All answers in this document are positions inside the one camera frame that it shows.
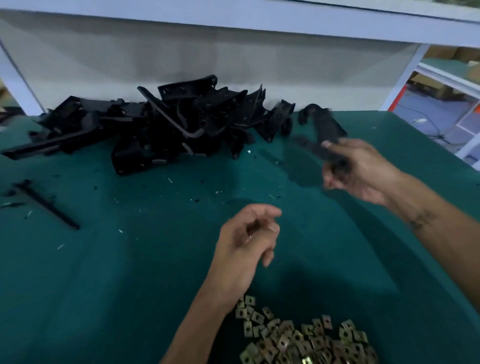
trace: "pile of black plastic parts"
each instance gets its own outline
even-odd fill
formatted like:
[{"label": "pile of black plastic parts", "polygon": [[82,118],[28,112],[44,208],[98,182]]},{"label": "pile of black plastic parts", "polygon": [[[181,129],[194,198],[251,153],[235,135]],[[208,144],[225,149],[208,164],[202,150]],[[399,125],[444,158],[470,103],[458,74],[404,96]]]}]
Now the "pile of black plastic parts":
[{"label": "pile of black plastic parts", "polygon": [[72,153],[84,146],[120,135],[112,151],[115,171],[126,175],[172,162],[182,153],[209,156],[222,142],[233,158],[255,139],[255,128],[267,142],[277,132],[289,135],[295,104],[282,100],[272,110],[263,107],[265,90],[215,89],[214,75],[158,87],[161,99],[145,87],[146,102],[98,101],[70,96],[40,117],[45,129],[29,132],[32,143],[5,149],[10,159],[58,151]]}]

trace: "cable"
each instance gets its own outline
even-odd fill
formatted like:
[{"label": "cable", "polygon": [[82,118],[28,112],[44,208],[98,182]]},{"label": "cable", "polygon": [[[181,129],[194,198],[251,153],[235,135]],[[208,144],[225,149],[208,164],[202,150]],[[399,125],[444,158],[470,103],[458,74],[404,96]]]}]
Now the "cable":
[{"label": "cable", "polygon": [[[431,121],[431,119],[429,118],[429,116],[427,114],[425,114],[424,112],[421,112],[421,111],[418,111],[418,110],[414,110],[414,109],[411,109],[411,108],[407,108],[406,106],[403,106],[403,105],[400,105],[400,104],[397,104],[397,106],[400,106],[401,108],[404,108],[404,109],[407,109],[407,110],[411,110],[411,111],[414,111],[418,114],[421,114],[423,115],[427,121],[433,125],[433,127],[437,130],[437,135],[428,135],[426,134],[429,138],[431,139],[442,139],[442,140],[445,140],[447,143],[448,141],[445,139],[445,135],[443,135],[440,131],[440,129],[435,125],[435,123],[433,121]],[[411,125],[412,123],[416,122],[417,120],[412,120],[411,122],[409,122],[408,124]]]}]

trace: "forearm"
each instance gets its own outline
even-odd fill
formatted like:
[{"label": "forearm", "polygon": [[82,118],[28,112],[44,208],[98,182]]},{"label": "forearm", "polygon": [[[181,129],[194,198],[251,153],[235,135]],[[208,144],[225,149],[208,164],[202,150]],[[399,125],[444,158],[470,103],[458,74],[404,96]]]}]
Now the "forearm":
[{"label": "forearm", "polygon": [[411,227],[480,311],[480,223],[406,174],[385,195],[387,207]]},{"label": "forearm", "polygon": [[160,364],[204,364],[226,312],[200,288]]}]

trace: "hand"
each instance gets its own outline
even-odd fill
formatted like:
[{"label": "hand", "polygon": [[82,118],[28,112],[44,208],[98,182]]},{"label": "hand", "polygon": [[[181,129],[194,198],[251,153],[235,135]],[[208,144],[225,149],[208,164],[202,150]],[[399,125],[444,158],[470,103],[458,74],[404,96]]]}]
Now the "hand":
[{"label": "hand", "polygon": [[226,313],[249,288],[260,258],[264,267],[272,262],[280,233],[275,218],[281,215],[275,206],[251,204],[222,226],[202,288],[215,295]]},{"label": "hand", "polygon": [[345,178],[332,173],[330,163],[323,166],[324,188],[341,189],[367,202],[387,206],[384,190],[395,183],[402,172],[383,158],[377,150],[360,139],[340,138],[338,144],[322,143],[328,150],[347,157],[352,170]]}]

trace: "pile of metal nuts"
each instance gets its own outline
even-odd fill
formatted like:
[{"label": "pile of metal nuts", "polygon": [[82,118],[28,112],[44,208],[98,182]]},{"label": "pile of metal nuts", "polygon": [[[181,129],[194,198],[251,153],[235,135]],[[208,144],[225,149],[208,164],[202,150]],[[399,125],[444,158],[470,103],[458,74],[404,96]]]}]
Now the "pile of metal nuts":
[{"label": "pile of metal nuts", "polygon": [[300,332],[293,321],[275,318],[268,307],[262,308],[261,314],[255,305],[255,297],[246,295],[235,310],[235,317],[244,320],[244,336],[258,339],[240,354],[243,364],[260,364],[264,360],[268,364],[378,364],[367,334],[357,330],[350,319],[341,323],[339,339],[333,340],[329,315],[302,324]]}]

